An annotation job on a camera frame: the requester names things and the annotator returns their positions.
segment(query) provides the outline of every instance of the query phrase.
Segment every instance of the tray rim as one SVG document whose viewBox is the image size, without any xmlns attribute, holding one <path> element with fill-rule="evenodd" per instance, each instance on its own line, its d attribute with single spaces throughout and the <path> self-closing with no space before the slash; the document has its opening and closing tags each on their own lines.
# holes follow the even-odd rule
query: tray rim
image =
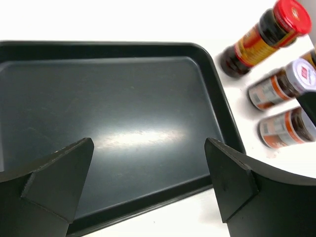
<svg viewBox="0 0 316 237">
<path fill-rule="evenodd" d="M 219 87 L 219 90 L 220 90 L 219 93 L 223 97 L 225 106 L 226 106 L 226 108 L 228 110 L 228 113 L 230 115 L 230 120 L 231 120 L 232 126 L 235 129 L 234 133 L 235 133 L 236 139 L 237 139 L 236 140 L 236 144 L 237 144 L 237 147 L 238 147 L 238 151 L 242 152 L 243 154 L 246 154 L 246 151 L 245 151 L 245 148 L 244 148 L 244 145 L 243 145 L 243 142 L 242 142 L 239 130 L 237 128 L 236 121 L 234 119 L 232 110 L 230 108 L 229 102 L 228 102 L 227 97 L 225 95 L 225 92 L 224 92 L 224 89 L 223 89 L 223 85 L 222 85 L 222 83 L 220 81 L 220 78 L 219 78 L 218 72 L 216 70 L 214 61 L 213 61 L 212 57 L 209 55 L 209 53 L 203 47 L 201 47 L 200 45 L 198 45 L 196 43 L 192 43 L 192 42 L 155 42 L 155 41 L 152 41 L 152 42 L 150 42 L 150 41 L 141 42 L 141 41 L 23 41 L 23 40 L 9 41 L 9 40 L 5 40 L 5 41 L 0 41 L 0 64 L 8 62 L 8 61 L 15 61 L 15 60 L 6 60 L 5 57 L 1 53 L 3 48 L 15 47 L 15 46 L 24 46 L 24 47 L 26 47 L 26 46 L 72 46 L 72 47 L 76 47 L 76 46 L 145 46 L 145 47 L 146 46 L 147 47 L 150 47 L 150 46 L 151 47 L 152 46 L 161 46 L 161 47 L 165 47 L 165 46 L 167 46 L 167 47 L 188 47 L 188 48 L 193 48 L 193 49 L 197 50 L 200 54 L 203 54 L 204 56 L 206 56 L 206 59 L 207 59 L 207 62 L 208 62 L 208 66 L 213 71 L 213 75 L 215 77 L 216 83 L 218 84 L 218 87 Z M 194 58 L 192 58 L 190 56 L 188 56 L 188 57 L 191 60 L 193 60 L 197 64 L 199 69 L 200 69 L 199 63 Z M 121 215 L 120 217 L 114 218 L 114 219 L 112 219 L 110 221 L 107 220 L 106 222 L 102 222 L 102 223 L 99 223 L 99 224 L 96 224 L 96 225 L 91 225 L 88 228 L 82 228 L 81 230 L 73 230 L 70 233 L 67 232 L 67 236 L 80 237 L 80 236 L 92 233 L 94 231 L 97 231 L 99 229 L 105 228 L 107 226 L 116 224 L 118 222 L 127 220 L 129 218 L 141 215 L 141 214 L 146 213 L 148 211 L 160 208 L 160 207 L 165 206 L 165 205 L 169 205 L 169 204 L 174 203 L 176 201 L 182 200 L 184 198 L 190 197 L 192 195 L 201 193 L 203 191 L 206 191 L 206 190 L 212 188 L 212 184 L 211 184 L 211 180 L 210 180 L 210 176 L 209 175 L 208 176 L 199 177 L 197 179 L 199 179 L 199 180 L 204 179 L 204 183 L 203 183 L 202 187 L 199 187 L 197 189 L 191 190 L 189 192 L 184 192 L 181 195 L 177 195 L 174 198 L 171 198 L 171 199 L 168 199 L 168 200 L 164 200 L 164 201 L 156 203 L 154 205 L 150 205 L 150 206 L 147 206 L 145 208 L 140 208 L 136 212 L 126 213 L 125 215 Z M 209 179 L 209 184 L 206 184 L 205 179 Z M 181 184 L 177 185 L 177 187 L 178 188 L 183 188 Z M 89 215 L 89 216 L 86 216 L 86 217 L 82 217 L 82 218 L 79 218 L 79 219 L 75 220 L 70 225 L 70 228 L 72 228 L 72 225 L 76 224 L 79 220 L 89 218 L 92 215 Z"/>
</svg>

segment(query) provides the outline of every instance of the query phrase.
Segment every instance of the jar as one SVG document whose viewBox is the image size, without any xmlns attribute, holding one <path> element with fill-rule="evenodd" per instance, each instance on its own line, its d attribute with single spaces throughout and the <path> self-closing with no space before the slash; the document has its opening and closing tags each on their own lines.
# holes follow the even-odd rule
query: jar
<svg viewBox="0 0 316 237">
<path fill-rule="evenodd" d="M 316 127 L 301 107 L 261 120 L 258 132 L 263 143 L 274 149 L 316 140 Z"/>
<path fill-rule="evenodd" d="M 247 95 L 257 109 L 266 110 L 310 91 L 316 91 L 316 70 L 299 58 L 251 86 Z"/>
<path fill-rule="evenodd" d="M 302 5 L 295 0 L 278 0 L 246 35 L 225 49 L 221 67 L 227 75 L 239 78 L 311 29 L 311 18 Z"/>
<path fill-rule="evenodd" d="M 301 58 L 307 60 L 316 69 L 316 48 L 307 52 L 306 54 L 301 56 Z"/>
</svg>

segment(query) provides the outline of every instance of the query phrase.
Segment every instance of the black baking tray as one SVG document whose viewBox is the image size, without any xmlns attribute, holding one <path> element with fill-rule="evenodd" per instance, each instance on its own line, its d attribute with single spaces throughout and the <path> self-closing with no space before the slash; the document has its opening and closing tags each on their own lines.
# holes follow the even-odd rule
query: black baking tray
<svg viewBox="0 0 316 237">
<path fill-rule="evenodd" d="M 92 138 L 68 236 L 209 189 L 206 137 L 245 152 L 213 60 L 192 43 L 2 42 L 0 127 L 0 170 Z"/>
</svg>

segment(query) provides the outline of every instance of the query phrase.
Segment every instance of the orange label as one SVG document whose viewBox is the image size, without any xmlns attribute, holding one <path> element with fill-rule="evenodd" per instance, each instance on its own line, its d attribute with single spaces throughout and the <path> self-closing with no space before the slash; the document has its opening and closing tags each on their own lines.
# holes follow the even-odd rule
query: orange label
<svg viewBox="0 0 316 237">
<path fill-rule="evenodd" d="M 248 95 L 252 104 L 260 110 L 268 109 L 273 105 L 291 99 L 282 91 L 276 75 L 250 88 Z"/>
<path fill-rule="evenodd" d="M 279 47 L 289 45 L 296 37 L 294 32 L 290 32 L 271 47 L 261 38 L 258 25 L 255 25 L 235 44 L 235 54 L 244 65 L 253 67 L 276 52 Z"/>
<path fill-rule="evenodd" d="M 291 114 L 300 112 L 301 108 L 297 108 L 261 121 L 259 129 L 264 142 L 275 149 L 304 143 L 295 132 L 291 121 Z"/>
</svg>

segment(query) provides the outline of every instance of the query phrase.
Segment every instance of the white surface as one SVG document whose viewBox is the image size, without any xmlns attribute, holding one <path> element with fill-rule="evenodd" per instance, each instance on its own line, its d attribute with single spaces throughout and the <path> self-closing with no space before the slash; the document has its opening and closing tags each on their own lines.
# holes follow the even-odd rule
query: white surface
<svg viewBox="0 0 316 237">
<path fill-rule="evenodd" d="M 272 7 L 274 0 L 220 1 L 3 1 L 0 40 L 119 40 L 191 41 L 213 57 L 240 135 L 249 156 L 288 170 L 316 177 L 315 144 L 273 151 L 261 144 L 257 122 L 298 105 L 291 101 L 267 113 L 253 108 L 246 89 L 265 73 L 281 67 L 312 48 L 304 37 L 271 56 L 247 76 L 236 80 L 221 71 L 218 54 L 245 34 Z M 221 224 L 213 191 L 143 214 L 88 235 L 228 237 Z"/>
<path fill-rule="evenodd" d="M 316 4 L 314 0 L 298 0 L 307 12 L 310 14 L 311 19 L 315 24 L 313 24 L 312 32 L 310 33 L 311 40 L 313 44 L 316 44 Z"/>
</svg>

